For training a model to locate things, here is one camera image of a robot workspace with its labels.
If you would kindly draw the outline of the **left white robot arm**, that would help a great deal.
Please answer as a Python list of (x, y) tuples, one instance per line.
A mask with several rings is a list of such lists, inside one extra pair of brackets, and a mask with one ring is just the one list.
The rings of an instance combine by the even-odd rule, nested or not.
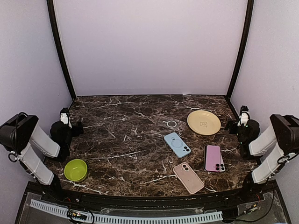
[(83, 133), (82, 121), (73, 125), (66, 109), (60, 112), (59, 121), (52, 124), (50, 134), (41, 128), (36, 115), (21, 112), (1, 125), (0, 143), (9, 152), (11, 162), (19, 162), (40, 184), (50, 187), (49, 198), (55, 203), (63, 203), (66, 193), (60, 189), (60, 180), (41, 157), (64, 162), (70, 156), (72, 138)]

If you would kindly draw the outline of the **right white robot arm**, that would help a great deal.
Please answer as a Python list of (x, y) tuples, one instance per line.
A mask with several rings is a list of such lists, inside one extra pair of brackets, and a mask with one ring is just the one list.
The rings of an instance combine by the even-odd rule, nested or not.
[(256, 196), (259, 185), (267, 183), (299, 155), (299, 119), (293, 115), (273, 114), (270, 121), (262, 133), (259, 123), (249, 117), (238, 122), (229, 120), (225, 126), (225, 130), (237, 136), (244, 160), (264, 158), (243, 181), (238, 198), (244, 203)]

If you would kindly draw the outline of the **clear phone case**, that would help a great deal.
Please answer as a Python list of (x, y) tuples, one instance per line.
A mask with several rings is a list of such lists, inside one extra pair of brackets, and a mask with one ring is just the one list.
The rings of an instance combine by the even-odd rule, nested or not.
[(186, 127), (186, 123), (178, 119), (170, 118), (167, 116), (161, 116), (157, 123), (159, 126), (169, 128), (174, 132), (183, 132)]

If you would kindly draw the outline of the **black screen phone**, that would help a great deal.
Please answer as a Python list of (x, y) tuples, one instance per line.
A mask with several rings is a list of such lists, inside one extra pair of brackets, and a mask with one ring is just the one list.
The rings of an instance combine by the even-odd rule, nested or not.
[(207, 145), (204, 147), (204, 165), (203, 165), (204, 171), (206, 171), (206, 147)]

